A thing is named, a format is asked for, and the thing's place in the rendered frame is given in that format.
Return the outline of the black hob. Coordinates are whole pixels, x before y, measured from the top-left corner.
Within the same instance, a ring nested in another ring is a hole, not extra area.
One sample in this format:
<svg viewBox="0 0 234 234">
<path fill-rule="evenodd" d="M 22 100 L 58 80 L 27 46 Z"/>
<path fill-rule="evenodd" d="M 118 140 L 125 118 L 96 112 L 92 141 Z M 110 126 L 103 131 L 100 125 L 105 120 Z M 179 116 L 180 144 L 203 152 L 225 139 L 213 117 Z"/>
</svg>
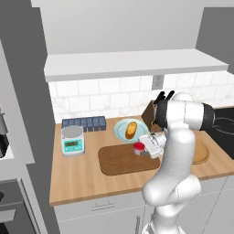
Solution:
<svg viewBox="0 0 234 234">
<path fill-rule="evenodd" d="M 215 109 L 215 121 L 207 134 L 234 160 L 234 107 Z"/>
</svg>

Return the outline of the round wooden board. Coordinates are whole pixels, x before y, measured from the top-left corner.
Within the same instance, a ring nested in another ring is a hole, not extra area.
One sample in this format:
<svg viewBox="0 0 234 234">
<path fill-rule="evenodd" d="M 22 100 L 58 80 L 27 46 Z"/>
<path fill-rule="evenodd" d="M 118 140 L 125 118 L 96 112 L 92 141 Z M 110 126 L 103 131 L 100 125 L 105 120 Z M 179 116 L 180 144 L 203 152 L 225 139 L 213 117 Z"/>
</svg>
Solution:
<svg viewBox="0 0 234 234">
<path fill-rule="evenodd" d="M 193 164 L 194 165 L 203 164 L 208 160 L 208 158 L 209 158 L 209 150 L 203 143 L 203 140 L 197 134 L 196 135 L 196 149 L 195 149 Z"/>
</svg>

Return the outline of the white drawer front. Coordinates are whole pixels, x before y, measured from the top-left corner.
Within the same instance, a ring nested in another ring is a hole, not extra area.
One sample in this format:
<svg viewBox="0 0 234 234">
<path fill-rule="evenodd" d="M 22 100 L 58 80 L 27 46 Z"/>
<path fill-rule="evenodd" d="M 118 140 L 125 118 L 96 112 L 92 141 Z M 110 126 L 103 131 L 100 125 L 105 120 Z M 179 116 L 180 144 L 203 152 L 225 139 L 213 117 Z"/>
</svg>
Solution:
<svg viewBox="0 0 234 234">
<path fill-rule="evenodd" d="M 112 197 L 102 197 L 93 200 L 69 203 L 55 206 L 55 213 L 58 221 L 83 218 L 106 212 L 113 212 L 132 207 L 144 205 L 142 192 L 122 194 Z"/>
</svg>

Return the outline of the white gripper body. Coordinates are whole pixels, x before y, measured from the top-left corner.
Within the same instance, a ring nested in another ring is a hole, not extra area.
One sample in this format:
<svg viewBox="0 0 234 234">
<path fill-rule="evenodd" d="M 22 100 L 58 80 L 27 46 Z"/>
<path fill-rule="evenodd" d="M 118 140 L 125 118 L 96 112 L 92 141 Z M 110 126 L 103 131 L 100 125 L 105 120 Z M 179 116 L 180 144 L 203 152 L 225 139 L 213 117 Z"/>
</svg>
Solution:
<svg viewBox="0 0 234 234">
<path fill-rule="evenodd" d="M 162 148 L 154 137 L 150 134 L 142 135 L 139 137 L 139 141 L 144 144 L 144 147 L 150 157 L 155 159 L 162 153 Z"/>
</svg>

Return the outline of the white base cabinet door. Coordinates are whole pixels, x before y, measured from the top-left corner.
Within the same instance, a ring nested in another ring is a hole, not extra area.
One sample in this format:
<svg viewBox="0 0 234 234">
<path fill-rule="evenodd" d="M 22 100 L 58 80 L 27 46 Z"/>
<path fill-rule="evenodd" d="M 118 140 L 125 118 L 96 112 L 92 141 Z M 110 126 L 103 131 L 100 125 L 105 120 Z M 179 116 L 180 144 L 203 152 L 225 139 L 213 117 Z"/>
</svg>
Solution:
<svg viewBox="0 0 234 234">
<path fill-rule="evenodd" d="M 106 212 L 84 218 L 73 218 L 58 223 L 60 234 L 135 234 L 136 217 L 141 217 L 144 206 Z"/>
</svg>

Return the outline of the dark blue ice cube tray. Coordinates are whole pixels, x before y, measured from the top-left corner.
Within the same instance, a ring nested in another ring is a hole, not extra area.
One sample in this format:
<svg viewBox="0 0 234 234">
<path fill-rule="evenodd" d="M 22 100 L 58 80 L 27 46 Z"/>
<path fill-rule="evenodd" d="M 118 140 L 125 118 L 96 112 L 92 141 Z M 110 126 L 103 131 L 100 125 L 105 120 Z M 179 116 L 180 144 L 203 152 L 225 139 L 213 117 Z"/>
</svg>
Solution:
<svg viewBox="0 0 234 234">
<path fill-rule="evenodd" d="M 71 125 L 81 126 L 85 133 L 105 131 L 107 127 L 104 116 L 81 117 L 62 120 L 62 127 L 68 127 Z"/>
</svg>

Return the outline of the black built-in oven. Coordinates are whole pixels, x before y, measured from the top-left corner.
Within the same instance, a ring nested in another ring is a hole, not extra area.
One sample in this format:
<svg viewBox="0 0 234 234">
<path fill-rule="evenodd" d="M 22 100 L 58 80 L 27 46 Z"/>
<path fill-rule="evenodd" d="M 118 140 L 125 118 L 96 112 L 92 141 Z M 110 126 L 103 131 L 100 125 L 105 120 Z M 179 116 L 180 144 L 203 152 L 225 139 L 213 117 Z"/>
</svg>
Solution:
<svg viewBox="0 0 234 234">
<path fill-rule="evenodd" d="M 0 182 L 0 234 L 36 234 L 16 180 Z"/>
</svg>

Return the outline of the white base cabinet run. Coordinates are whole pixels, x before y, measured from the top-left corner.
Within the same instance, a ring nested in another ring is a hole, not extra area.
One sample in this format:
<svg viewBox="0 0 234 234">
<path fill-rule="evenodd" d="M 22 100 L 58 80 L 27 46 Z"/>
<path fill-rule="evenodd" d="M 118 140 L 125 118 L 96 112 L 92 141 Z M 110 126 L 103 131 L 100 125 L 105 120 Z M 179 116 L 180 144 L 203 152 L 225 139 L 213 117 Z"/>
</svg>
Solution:
<svg viewBox="0 0 234 234">
<path fill-rule="evenodd" d="M 186 234 L 234 234 L 234 175 L 201 181 L 201 194 L 180 213 Z"/>
</svg>

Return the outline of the grey tall cabinet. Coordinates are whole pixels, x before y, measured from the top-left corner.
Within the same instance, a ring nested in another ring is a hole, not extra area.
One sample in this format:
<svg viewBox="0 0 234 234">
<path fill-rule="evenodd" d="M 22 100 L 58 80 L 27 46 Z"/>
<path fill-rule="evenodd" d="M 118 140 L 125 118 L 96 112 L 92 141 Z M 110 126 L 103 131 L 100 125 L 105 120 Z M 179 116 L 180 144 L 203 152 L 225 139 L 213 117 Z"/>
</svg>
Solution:
<svg viewBox="0 0 234 234">
<path fill-rule="evenodd" d="M 37 234 L 59 234 L 49 189 L 55 120 L 44 66 L 40 9 L 31 0 L 0 0 L 0 103 L 5 113 L 11 169 L 22 179 Z"/>
</svg>

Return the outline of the white wall cabinet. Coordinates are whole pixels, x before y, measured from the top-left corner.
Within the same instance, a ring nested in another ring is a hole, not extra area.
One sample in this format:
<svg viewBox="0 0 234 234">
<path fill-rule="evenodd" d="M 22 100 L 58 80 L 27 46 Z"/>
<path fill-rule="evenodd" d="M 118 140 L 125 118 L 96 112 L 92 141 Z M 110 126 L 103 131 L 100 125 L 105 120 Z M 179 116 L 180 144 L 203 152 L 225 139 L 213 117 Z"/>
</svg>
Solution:
<svg viewBox="0 0 234 234">
<path fill-rule="evenodd" d="M 47 82 L 94 80 L 227 70 L 229 65 L 197 49 L 48 55 Z"/>
</svg>

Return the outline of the red lidded jam jar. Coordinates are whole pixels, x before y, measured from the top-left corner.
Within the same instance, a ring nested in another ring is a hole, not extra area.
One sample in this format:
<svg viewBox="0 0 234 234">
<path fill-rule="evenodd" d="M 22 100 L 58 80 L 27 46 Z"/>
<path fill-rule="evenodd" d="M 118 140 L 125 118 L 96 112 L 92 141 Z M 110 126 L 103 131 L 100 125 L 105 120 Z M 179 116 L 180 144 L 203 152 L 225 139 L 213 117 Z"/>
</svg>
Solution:
<svg viewBox="0 0 234 234">
<path fill-rule="evenodd" d="M 147 152 L 145 151 L 145 146 L 141 142 L 133 144 L 133 152 L 137 155 L 147 155 Z"/>
</svg>

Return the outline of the brown wooden knife block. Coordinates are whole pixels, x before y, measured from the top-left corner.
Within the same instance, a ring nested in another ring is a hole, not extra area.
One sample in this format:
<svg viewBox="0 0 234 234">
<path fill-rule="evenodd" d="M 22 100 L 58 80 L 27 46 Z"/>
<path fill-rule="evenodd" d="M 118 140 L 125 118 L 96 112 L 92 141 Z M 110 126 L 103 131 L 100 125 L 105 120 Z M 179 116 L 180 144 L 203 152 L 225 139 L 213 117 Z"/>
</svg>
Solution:
<svg viewBox="0 0 234 234">
<path fill-rule="evenodd" d="M 150 132 L 156 133 L 156 132 L 162 131 L 161 127 L 158 124 L 154 123 L 155 116 L 154 116 L 154 102 L 153 101 L 150 101 L 148 103 L 141 117 Z"/>
</svg>

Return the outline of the grey wall socket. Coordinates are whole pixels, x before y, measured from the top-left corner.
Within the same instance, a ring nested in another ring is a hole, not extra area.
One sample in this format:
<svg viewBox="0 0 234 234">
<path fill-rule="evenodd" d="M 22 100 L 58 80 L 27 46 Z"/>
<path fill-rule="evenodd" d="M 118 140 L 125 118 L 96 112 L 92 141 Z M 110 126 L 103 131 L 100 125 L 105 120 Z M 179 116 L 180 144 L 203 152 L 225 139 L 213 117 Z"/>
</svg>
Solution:
<svg viewBox="0 0 234 234">
<path fill-rule="evenodd" d="M 152 89 L 161 90 L 164 85 L 164 75 L 153 75 Z"/>
</svg>

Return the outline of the golden croissant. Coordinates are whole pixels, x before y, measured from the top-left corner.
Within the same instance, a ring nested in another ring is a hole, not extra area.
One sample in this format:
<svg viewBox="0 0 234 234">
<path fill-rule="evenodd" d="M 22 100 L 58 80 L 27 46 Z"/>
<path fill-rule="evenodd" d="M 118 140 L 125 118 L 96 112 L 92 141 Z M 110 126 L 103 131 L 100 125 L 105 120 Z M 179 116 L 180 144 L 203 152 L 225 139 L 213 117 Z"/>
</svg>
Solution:
<svg viewBox="0 0 234 234">
<path fill-rule="evenodd" d="M 135 136 L 135 133 L 137 131 L 137 122 L 130 122 L 127 125 L 126 131 L 125 131 L 125 137 L 127 140 L 133 139 Z"/>
</svg>

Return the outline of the light blue plate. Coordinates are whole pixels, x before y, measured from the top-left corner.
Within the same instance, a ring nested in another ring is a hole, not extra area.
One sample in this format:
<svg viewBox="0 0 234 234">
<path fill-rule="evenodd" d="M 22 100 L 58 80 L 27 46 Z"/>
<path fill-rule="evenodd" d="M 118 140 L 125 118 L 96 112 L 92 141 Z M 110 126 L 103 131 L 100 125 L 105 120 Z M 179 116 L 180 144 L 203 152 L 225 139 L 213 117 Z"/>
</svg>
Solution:
<svg viewBox="0 0 234 234">
<path fill-rule="evenodd" d="M 125 133 L 127 130 L 127 126 L 129 125 L 130 122 L 136 122 L 137 124 L 137 128 L 136 128 L 136 132 L 134 134 L 134 137 L 132 139 L 127 139 L 125 137 Z M 115 136 L 120 139 L 121 141 L 128 143 L 128 144 L 132 144 L 138 141 L 138 138 L 142 135 L 146 135 L 149 133 L 148 127 L 141 121 L 137 120 L 137 119 L 132 119 L 132 118 L 128 118 L 128 119 L 123 119 L 118 121 L 114 128 L 114 133 Z"/>
</svg>

